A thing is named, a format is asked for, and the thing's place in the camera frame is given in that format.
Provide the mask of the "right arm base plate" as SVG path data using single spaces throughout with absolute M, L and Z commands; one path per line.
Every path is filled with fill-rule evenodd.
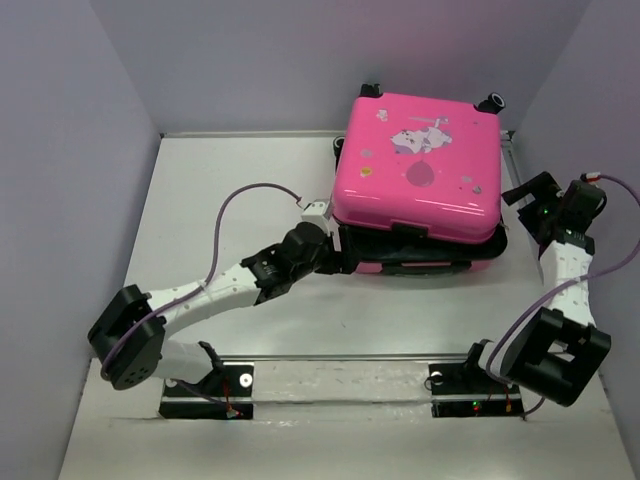
M 434 418 L 519 417 L 525 411 L 517 386 L 503 385 L 463 363 L 430 364 L 424 386 Z

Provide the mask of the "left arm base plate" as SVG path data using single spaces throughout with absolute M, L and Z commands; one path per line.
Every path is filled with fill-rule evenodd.
M 223 373 L 198 384 L 167 380 L 158 414 L 167 420 L 252 420 L 254 370 L 251 362 L 228 362 Z

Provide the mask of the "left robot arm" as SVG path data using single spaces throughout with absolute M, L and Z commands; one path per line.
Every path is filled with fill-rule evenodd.
M 345 272 L 330 230 L 332 213 L 330 200 L 311 202 L 281 242 L 211 278 L 147 293 L 135 284 L 121 288 L 88 333 L 102 378 L 116 390 L 158 377 L 185 381 L 201 395 L 215 392 L 223 364 L 214 349 L 206 342 L 176 342 L 174 335 L 221 313 L 274 300 L 310 274 Z

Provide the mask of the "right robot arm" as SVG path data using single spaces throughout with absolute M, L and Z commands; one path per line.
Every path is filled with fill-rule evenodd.
M 611 337 L 596 327 L 588 288 L 595 241 L 587 230 L 607 200 L 598 179 L 584 174 L 561 188 L 543 172 L 503 193 L 507 205 L 524 202 L 518 219 L 539 247 L 546 292 L 501 339 L 472 345 L 460 368 L 468 390 L 482 392 L 497 381 L 569 407 L 608 355 Z

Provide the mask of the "pink hard-shell suitcase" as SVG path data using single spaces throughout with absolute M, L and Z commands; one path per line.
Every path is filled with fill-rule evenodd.
M 487 268 L 508 245 L 497 92 L 476 104 L 363 84 L 334 141 L 333 217 L 355 272 L 435 276 Z

